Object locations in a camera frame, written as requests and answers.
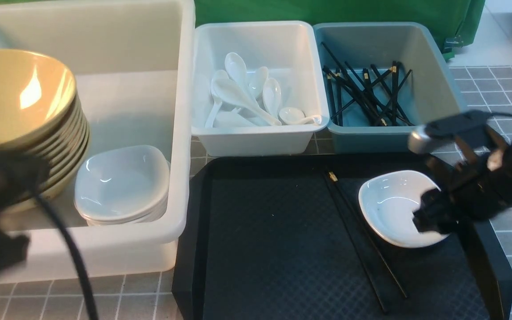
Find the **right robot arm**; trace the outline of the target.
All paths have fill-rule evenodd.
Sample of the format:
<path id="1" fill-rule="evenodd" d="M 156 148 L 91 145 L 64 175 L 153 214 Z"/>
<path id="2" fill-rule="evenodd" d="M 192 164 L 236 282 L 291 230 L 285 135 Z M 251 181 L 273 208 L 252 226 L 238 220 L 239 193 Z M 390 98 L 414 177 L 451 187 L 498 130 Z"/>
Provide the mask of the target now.
<path id="1" fill-rule="evenodd" d="M 413 212 L 416 230 L 449 234 L 462 221 L 490 220 L 512 207 L 512 144 L 502 138 L 498 148 L 451 166 L 439 159 L 427 162 L 437 187 L 421 194 Z"/>

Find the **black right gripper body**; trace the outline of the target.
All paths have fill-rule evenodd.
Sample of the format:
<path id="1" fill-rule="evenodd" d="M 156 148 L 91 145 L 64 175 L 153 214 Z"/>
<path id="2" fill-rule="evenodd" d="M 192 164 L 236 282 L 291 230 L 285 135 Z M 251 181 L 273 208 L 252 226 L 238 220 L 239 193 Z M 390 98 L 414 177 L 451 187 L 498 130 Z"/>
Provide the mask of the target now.
<path id="1" fill-rule="evenodd" d="M 512 144 L 497 144 L 492 152 L 481 155 L 468 143 L 458 145 L 465 162 L 451 171 L 432 166 L 442 189 L 421 195 L 412 219 L 420 233 L 453 233 L 464 220 L 489 220 L 512 207 Z"/>

